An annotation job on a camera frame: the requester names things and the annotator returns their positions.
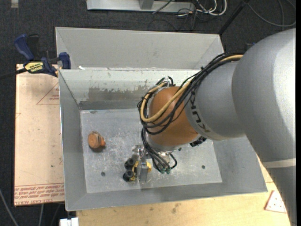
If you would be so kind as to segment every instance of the black cable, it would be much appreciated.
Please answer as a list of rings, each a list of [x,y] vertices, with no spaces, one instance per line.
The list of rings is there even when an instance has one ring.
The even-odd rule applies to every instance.
[[[174,169],[177,165],[178,165],[178,162],[177,162],[177,160],[175,159],[175,157],[174,157],[174,155],[172,155],[171,153],[169,154],[172,158],[173,158],[173,160],[174,160],[174,165],[171,167],[171,169]]]
[[[173,0],[169,0],[165,5],[163,5],[162,7],[160,7],[158,10],[156,10],[155,12],[153,12],[153,14],[160,12],[162,9],[166,8],[166,6],[168,4],[170,4]]]
[[[26,70],[25,68],[23,68],[23,69],[20,69],[20,70],[17,70],[17,71],[13,71],[13,72],[11,72],[11,73],[7,73],[7,74],[4,74],[4,75],[1,75],[1,76],[0,76],[0,80],[6,79],[6,78],[8,78],[8,77],[15,76],[15,75],[20,74],[20,73],[24,73],[24,72],[26,72],[26,71],[27,71],[27,70]]]

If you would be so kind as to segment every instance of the cable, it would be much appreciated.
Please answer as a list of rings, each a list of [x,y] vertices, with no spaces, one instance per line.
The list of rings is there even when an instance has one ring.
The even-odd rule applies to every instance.
[[[40,213],[40,218],[39,218],[39,226],[41,226],[42,223],[42,217],[43,217],[43,211],[44,211],[44,204],[41,206],[41,213]]]
[[[143,99],[143,102],[142,102],[142,106],[141,106],[141,109],[140,109],[140,117],[141,117],[141,120],[143,120],[144,122],[153,122],[153,121],[156,121],[163,113],[164,111],[170,106],[170,104],[186,89],[186,87],[188,87],[189,85],[189,82],[187,82],[179,91],[177,91],[173,97],[171,97],[171,99],[169,101],[166,102],[166,104],[156,113],[154,114],[152,117],[150,118],[145,118],[144,117],[144,114],[143,114],[143,111],[144,111],[144,107],[145,107],[145,104],[146,104],[146,101],[147,99],[149,98],[150,96],[150,93],[152,92],[155,92],[156,90],[159,89],[159,86],[157,86],[156,88],[154,89],[151,89],[147,94],[146,96],[144,97]]]
[[[7,205],[7,203],[6,203],[6,201],[5,201],[5,199],[4,199],[4,196],[3,196],[3,194],[2,194],[1,189],[0,189],[0,196],[1,196],[1,199],[2,199],[2,201],[3,201],[3,204],[4,204],[5,208],[6,208],[6,211],[7,211],[8,214],[9,214],[11,220],[14,222],[15,226],[19,226],[19,225],[17,224],[17,222],[16,222],[16,220],[15,220],[13,214],[11,213],[11,211],[10,211],[10,209],[9,209],[9,207],[8,207],[8,205]]]
[[[285,0],[285,1],[287,1],[293,7],[293,9],[296,11],[296,7],[294,6],[293,3],[290,2],[290,0]],[[282,16],[283,16],[284,12],[283,12],[282,4],[279,0],[278,0],[278,2],[280,4],[280,8],[281,8],[281,11],[282,11]],[[264,22],[266,22],[268,24],[271,24],[271,25],[274,25],[274,26],[277,26],[277,27],[291,27],[291,26],[294,26],[296,24],[296,20],[292,24],[276,24],[276,23],[273,23],[273,22],[265,19],[264,17],[262,17],[260,14],[258,14],[250,4],[248,4],[248,6],[261,20],[263,20]]]
[[[200,3],[199,3],[199,0],[196,0],[198,5],[202,8],[202,9],[196,9],[197,12],[201,12],[201,13],[205,13],[205,14],[210,14],[210,15],[213,15],[213,16],[220,16],[220,15],[223,15],[226,10],[227,10],[227,0],[222,0],[222,2],[224,3],[224,9],[222,12],[220,13],[215,13],[214,11],[216,10],[217,8],[217,1],[214,0],[214,3],[215,3],[215,7],[214,9],[205,9],[204,6],[202,6]]]
[[[158,10],[156,10],[155,12],[153,12],[153,14],[160,12],[162,9],[166,8],[166,6],[168,4],[170,4],[173,0],[169,0],[165,5],[163,5],[162,7],[160,7]]]
[[[52,220],[51,220],[50,226],[52,226],[52,225],[53,225],[53,223],[54,223],[54,221],[55,221],[55,217],[56,217],[56,215],[57,215],[57,212],[58,212],[58,210],[59,210],[60,206],[61,206],[61,204],[59,204],[59,205],[57,206],[57,208],[56,208],[56,210],[55,210],[55,213],[54,213],[54,215],[53,215],[53,217],[52,217]]]
[[[217,3],[216,3],[216,0],[214,0],[214,3],[215,3],[215,7],[214,7],[214,9],[212,10],[212,9],[206,9],[206,8],[204,8],[204,6],[199,2],[199,0],[196,0],[196,2],[198,3],[198,5],[202,8],[202,10],[201,9],[199,9],[199,11],[200,12],[203,12],[203,13],[209,13],[210,11],[215,11],[216,10],[216,7],[217,7]]]
[[[154,23],[154,22],[156,22],[156,21],[161,21],[161,22],[165,22],[165,23],[167,23],[168,25],[170,25],[174,30],[178,30],[173,24],[171,24],[169,21],[167,21],[167,20],[164,20],[164,19],[154,19],[154,20],[152,20],[148,25],[147,25],[147,30],[149,31],[150,30],[150,27],[151,27],[151,25]]]

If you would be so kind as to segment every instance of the cork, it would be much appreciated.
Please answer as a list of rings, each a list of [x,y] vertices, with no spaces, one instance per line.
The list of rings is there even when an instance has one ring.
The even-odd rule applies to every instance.
[[[105,146],[105,141],[97,131],[92,131],[88,136],[88,144],[92,149],[97,149]]]

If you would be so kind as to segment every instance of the white cable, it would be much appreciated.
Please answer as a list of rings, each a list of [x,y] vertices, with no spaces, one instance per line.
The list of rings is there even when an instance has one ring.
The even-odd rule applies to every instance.
[[[210,13],[209,12],[209,14],[211,14],[213,16],[223,15],[226,12],[226,10],[227,10],[227,0],[223,0],[223,2],[224,2],[224,10],[222,12],[220,12],[220,13]]]
[[[213,10],[212,10],[212,11],[210,11],[210,13],[214,12],[214,11],[216,10],[216,8],[217,8],[217,1],[216,1],[216,0],[214,0],[214,8],[213,8]]]
[[[6,201],[5,201],[5,199],[4,199],[4,196],[3,196],[3,194],[2,194],[1,189],[0,189],[0,197],[1,197],[2,201],[3,201],[3,204],[4,204],[6,210],[7,210],[8,214],[9,214],[11,220],[14,222],[15,226],[19,226],[19,225],[17,224],[17,222],[16,222],[16,220],[15,220],[13,214],[11,213],[11,211],[10,211],[8,205],[6,204]]]
[[[198,0],[196,0],[196,1],[198,2],[199,6],[203,9],[203,10],[199,9],[200,12],[202,12],[202,13],[208,13],[208,12],[209,12],[209,10],[205,9],[205,8],[203,7],[203,5],[199,3]]]
[[[226,10],[227,10],[227,0],[222,0],[223,1],[223,3],[224,3],[224,9],[223,9],[223,11],[222,12],[220,12],[220,13],[214,13],[214,11],[216,10],[216,8],[214,8],[214,10],[206,10],[199,2],[198,2],[198,4],[201,6],[201,8],[203,9],[203,10],[206,10],[205,12],[203,11],[203,10],[201,10],[201,9],[196,9],[196,11],[197,12],[201,12],[201,13],[208,13],[208,14],[210,14],[210,15],[213,15],[213,16],[220,16],[220,15],[223,15],[225,12],[226,12]]]

